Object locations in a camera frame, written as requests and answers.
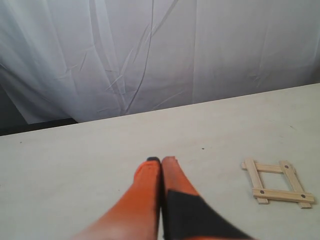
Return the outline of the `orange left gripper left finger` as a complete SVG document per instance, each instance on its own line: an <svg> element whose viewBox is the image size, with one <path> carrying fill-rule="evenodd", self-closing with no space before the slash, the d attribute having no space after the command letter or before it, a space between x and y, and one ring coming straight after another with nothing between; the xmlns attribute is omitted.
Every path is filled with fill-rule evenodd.
<svg viewBox="0 0 320 240"><path fill-rule="evenodd" d="M101 218L74 240L156 240L162 188L161 162L149 157L135 171L133 183Z"/></svg>

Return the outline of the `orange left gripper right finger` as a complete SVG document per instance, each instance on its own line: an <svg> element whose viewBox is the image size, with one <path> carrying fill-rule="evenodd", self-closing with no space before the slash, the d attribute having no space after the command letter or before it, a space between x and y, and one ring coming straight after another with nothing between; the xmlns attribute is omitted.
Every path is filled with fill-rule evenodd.
<svg viewBox="0 0 320 240"><path fill-rule="evenodd" d="M162 162L162 222L166 240L251 240L213 210L186 177L174 156Z"/></svg>

